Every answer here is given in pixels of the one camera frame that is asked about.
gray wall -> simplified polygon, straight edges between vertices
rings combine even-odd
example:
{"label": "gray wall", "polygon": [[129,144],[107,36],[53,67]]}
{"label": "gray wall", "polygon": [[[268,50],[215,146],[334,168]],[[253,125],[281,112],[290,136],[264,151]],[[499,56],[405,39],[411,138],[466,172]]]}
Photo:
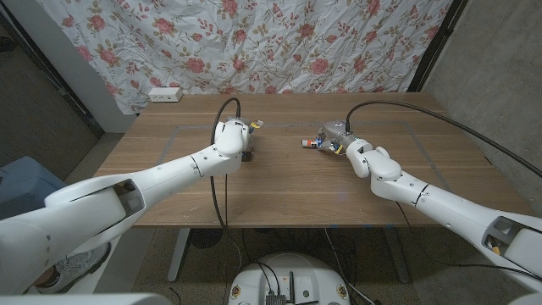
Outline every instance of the gray wall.
{"label": "gray wall", "polygon": [[120,112],[102,78],[36,0],[3,0],[32,40],[106,132],[126,132],[136,119]]}
{"label": "gray wall", "polygon": [[[542,2],[469,0],[423,91],[453,119],[542,168]],[[477,143],[542,216],[542,179]]]}

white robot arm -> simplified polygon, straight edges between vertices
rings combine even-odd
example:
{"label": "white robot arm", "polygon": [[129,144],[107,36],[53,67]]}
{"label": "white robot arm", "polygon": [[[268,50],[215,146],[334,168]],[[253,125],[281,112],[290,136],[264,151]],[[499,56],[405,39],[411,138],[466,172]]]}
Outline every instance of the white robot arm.
{"label": "white robot arm", "polygon": [[241,166],[249,128],[219,123],[215,144],[135,173],[83,180],[55,191],[45,208],[0,221],[0,294],[20,294],[69,253],[91,250],[126,232],[144,213],[186,187]]}
{"label": "white robot arm", "polygon": [[[401,170],[382,148],[346,132],[346,123],[329,122],[318,132],[322,148],[346,151],[356,175],[371,178],[371,191],[382,198],[410,205],[457,233],[493,264],[542,277],[542,219],[486,208],[432,186]],[[508,276],[531,291],[542,281],[518,272]]]}

wall outlet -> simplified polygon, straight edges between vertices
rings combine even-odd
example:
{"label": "wall outlet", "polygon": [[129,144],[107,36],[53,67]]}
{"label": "wall outlet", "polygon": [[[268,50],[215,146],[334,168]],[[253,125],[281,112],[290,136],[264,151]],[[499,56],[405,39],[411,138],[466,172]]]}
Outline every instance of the wall outlet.
{"label": "wall outlet", "polygon": [[151,102],[178,102],[182,96],[180,88],[152,88],[149,92]]}

white fabric backdrop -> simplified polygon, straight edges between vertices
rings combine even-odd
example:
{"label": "white fabric backdrop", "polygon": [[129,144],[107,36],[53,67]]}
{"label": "white fabric backdrop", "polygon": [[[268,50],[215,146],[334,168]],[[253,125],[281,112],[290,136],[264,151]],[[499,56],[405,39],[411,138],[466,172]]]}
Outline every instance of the white fabric backdrop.
{"label": "white fabric backdrop", "polygon": [[451,0],[38,0],[125,114],[184,94],[403,92]]}

wooden table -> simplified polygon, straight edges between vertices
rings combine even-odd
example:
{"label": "wooden table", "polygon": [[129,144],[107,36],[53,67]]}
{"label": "wooden table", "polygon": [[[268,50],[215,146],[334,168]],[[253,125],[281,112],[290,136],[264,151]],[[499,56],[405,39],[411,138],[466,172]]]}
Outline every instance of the wooden table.
{"label": "wooden table", "polygon": [[[405,225],[394,202],[376,197],[370,180],[355,176],[346,156],[301,147],[320,125],[345,119],[356,104],[372,99],[412,103],[445,111],[425,93],[236,95],[241,115],[260,119],[253,133],[253,160],[228,176],[230,227],[348,227]],[[179,103],[145,108],[97,175],[126,173],[194,153],[208,146],[218,108],[229,96],[184,96]],[[232,103],[223,118],[235,115]],[[490,208],[532,211],[502,174],[457,128],[416,111],[390,105],[358,109],[352,131],[384,147],[411,175]],[[215,177],[224,217],[224,177]],[[413,225],[434,225],[405,208]],[[219,227],[209,180],[175,194],[136,225]]]}

